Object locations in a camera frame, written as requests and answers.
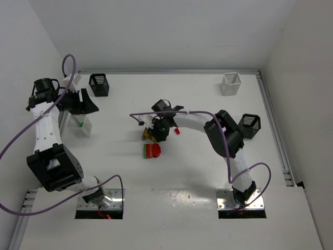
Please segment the multicolour lego stack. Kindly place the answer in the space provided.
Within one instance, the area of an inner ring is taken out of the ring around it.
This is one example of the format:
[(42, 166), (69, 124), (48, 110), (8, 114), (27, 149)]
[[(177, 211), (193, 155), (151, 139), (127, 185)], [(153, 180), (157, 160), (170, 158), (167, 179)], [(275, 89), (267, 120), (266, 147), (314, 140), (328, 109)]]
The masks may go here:
[(153, 143), (156, 143), (156, 139), (149, 133), (148, 128), (145, 128), (142, 133), (142, 140), (151, 140)]

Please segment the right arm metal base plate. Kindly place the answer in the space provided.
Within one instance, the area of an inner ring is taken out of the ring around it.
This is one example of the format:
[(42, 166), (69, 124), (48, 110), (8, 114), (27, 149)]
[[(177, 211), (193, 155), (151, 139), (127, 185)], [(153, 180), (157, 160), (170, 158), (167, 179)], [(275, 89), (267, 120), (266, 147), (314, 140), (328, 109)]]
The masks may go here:
[(261, 189), (256, 189), (247, 200), (234, 194), (233, 189), (217, 189), (216, 201), (218, 211), (232, 210), (264, 210), (265, 205), (261, 195)]

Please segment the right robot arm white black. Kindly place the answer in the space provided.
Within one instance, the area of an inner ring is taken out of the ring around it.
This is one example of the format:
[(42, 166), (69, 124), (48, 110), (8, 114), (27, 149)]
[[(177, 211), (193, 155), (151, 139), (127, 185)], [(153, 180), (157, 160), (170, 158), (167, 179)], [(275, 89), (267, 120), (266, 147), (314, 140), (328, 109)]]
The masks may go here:
[(148, 132), (157, 142), (167, 139), (172, 127), (189, 128), (207, 135), (214, 151), (227, 163), (228, 182), (232, 185), (234, 199), (244, 206), (257, 186), (251, 177), (244, 157), (244, 135), (240, 127), (225, 110), (209, 112), (184, 112), (183, 106), (171, 107), (164, 100), (151, 108), (158, 118), (152, 119)]

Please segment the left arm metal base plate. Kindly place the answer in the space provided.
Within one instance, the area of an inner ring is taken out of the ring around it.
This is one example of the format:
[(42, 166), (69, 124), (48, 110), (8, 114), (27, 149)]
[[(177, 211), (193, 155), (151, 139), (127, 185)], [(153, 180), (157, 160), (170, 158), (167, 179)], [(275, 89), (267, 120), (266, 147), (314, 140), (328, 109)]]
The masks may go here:
[(98, 189), (79, 196), (77, 210), (121, 211), (123, 199), (121, 189)]

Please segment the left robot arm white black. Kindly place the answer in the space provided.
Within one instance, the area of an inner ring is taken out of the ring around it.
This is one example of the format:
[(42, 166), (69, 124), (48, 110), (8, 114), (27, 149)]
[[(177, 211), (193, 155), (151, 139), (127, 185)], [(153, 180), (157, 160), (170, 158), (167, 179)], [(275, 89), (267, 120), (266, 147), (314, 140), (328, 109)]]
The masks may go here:
[(27, 157), (27, 165), (48, 192), (71, 190), (84, 192), (86, 203), (103, 206), (106, 196), (97, 177), (86, 177), (79, 160), (63, 144), (59, 115), (97, 112), (85, 88), (79, 89), (76, 80), (64, 78), (66, 86), (54, 86), (55, 79), (43, 78), (34, 82), (35, 92), (29, 97), (27, 111), (35, 121), (35, 146)]

